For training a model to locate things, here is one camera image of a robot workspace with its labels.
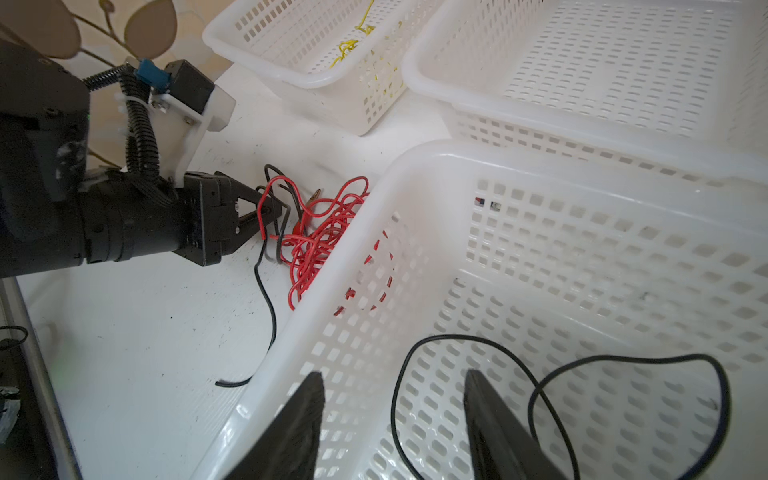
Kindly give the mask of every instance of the red wire bundle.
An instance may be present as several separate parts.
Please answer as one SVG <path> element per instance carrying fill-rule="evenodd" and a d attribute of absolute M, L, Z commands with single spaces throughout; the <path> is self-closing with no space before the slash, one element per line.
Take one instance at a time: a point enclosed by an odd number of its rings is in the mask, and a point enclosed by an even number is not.
<path fill-rule="evenodd" d="M 302 294 L 310 287 L 310 284 L 320 271 L 320 267 L 325 264 L 334 246 L 339 242 L 339 239 L 349 226 L 349 222 L 355 217 L 355 207 L 362 205 L 366 197 L 368 197 L 369 184 L 367 178 L 355 177 L 341 187 L 335 198 L 318 198 L 309 205 L 305 205 L 299 194 L 299 188 L 293 180 L 282 175 L 274 177 L 266 185 L 264 195 L 261 196 L 257 206 L 261 238 L 264 241 L 266 241 L 266 231 L 264 230 L 264 220 L 261 217 L 261 207 L 267 194 L 270 192 L 270 188 L 278 180 L 283 180 L 293 187 L 296 191 L 299 205 L 304 212 L 301 222 L 293 228 L 293 234 L 283 237 L 282 247 L 292 247 L 291 255 L 293 258 L 289 260 L 280 253 L 283 262 L 290 264 L 290 281 L 293 286 L 288 292 L 288 305 L 291 310 L 294 310 L 296 307 L 293 305 L 293 294 L 296 294 L 297 300 L 300 301 Z M 342 197 L 344 190 L 358 180 L 366 182 L 366 187 L 362 190 L 362 193 L 345 194 Z M 320 204 L 330 205 L 322 213 L 315 213 L 315 207 Z M 327 218 L 312 233 L 306 233 L 313 218 L 324 217 Z M 277 240 L 278 236 L 272 235 L 271 238 Z"/>

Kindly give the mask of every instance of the tangled yellow wire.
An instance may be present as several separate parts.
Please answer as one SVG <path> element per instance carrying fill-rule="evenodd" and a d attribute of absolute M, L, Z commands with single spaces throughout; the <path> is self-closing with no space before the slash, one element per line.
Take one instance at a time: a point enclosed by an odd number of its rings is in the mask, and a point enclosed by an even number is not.
<path fill-rule="evenodd" d="M 374 27 L 371 25 L 366 25 L 365 27 L 362 26 L 362 24 L 366 23 L 366 18 L 368 18 L 368 13 L 371 11 L 371 7 L 373 7 L 373 2 L 375 0 L 371 0 L 371 2 L 368 4 L 368 9 L 366 10 L 366 14 L 362 16 L 362 20 L 360 21 L 360 25 L 357 25 L 355 27 L 355 30 L 360 30 L 362 33 L 366 34 L 366 37 L 368 35 L 371 35 L 371 32 L 373 31 Z M 329 68 L 333 68 L 334 65 L 336 65 L 337 62 L 342 61 L 346 56 L 355 49 L 355 47 L 358 44 L 358 40 L 347 40 L 343 41 L 339 44 L 339 52 L 341 52 L 341 55 L 336 57 L 336 60 L 333 61 L 331 66 Z"/>

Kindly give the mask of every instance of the basket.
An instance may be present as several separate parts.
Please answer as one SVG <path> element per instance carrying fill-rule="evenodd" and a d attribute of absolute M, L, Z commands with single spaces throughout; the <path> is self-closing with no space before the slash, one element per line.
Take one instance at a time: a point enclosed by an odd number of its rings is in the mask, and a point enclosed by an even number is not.
<path fill-rule="evenodd" d="M 362 135 L 405 90 L 402 56 L 441 2 L 236 0 L 203 40 L 297 110 Z M 367 36 L 356 29 L 364 17 L 374 27 Z M 331 68 L 339 44 L 349 40 L 359 43 Z"/>
<path fill-rule="evenodd" d="M 453 137 L 768 180 L 765 0 L 446 0 L 403 71 Z"/>
<path fill-rule="evenodd" d="M 521 148 L 410 150 L 366 200 L 194 478 L 237 464 L 313 370 L 326 386 L 315 478 L 409 478 L 389 406 L 409 348 L 436 333 L 499 342 L 538 378 L 598 353 L 711 353 L 734 404 L 710 478 L 761 478 L 768 459 L 752 445 L 768 427 L 768 209 L 723 192 Z M 469 342 L 423 347 L 397 419 L 426 478 L 472 478 L 467 368 L 525 424 L 532 387 L 503 355 Z M 698 363 L 595 363 L 547 387 L 583 477 L 600 480 L 677 478 L 712 435 L 718 388 Z M 570 477 L 554 422 L 540 407 L 535 418 L 544 452 Z"/>

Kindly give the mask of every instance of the floral wallpaper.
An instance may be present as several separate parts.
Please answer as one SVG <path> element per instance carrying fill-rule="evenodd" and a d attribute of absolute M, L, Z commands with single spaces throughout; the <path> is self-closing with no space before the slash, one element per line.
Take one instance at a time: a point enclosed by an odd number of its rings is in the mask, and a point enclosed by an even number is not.
<path fill-rule="evenodd" d="M 0 38 L 34 48 L 80 78 L 127 56 L 166 63 L 185 58 L 216 80 L 230 62 L 202 41 L 232 0 L 2 0 Z M 89 167 L 124 165 L 126 117 L 112 85 L 91 95 Z"/>

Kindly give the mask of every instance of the robotic arm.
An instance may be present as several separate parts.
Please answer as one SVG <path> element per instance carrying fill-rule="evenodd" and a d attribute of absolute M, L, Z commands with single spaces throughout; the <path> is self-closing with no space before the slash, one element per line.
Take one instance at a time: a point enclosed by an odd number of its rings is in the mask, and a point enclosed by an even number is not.
<path fill-rule="evenodd" d="M 90 91 L 120 83 L 127 172 L 85 170 Z M 173 251 L 219 263 L 259 232 L 237 201 L 261 194 L 221 172 L 187 172 L 235 101 L 189 62 L 127 62 L 83 81 L 0 41 L 0 277 Z M 281 203 L 265 200 L 265 223 Z"/>

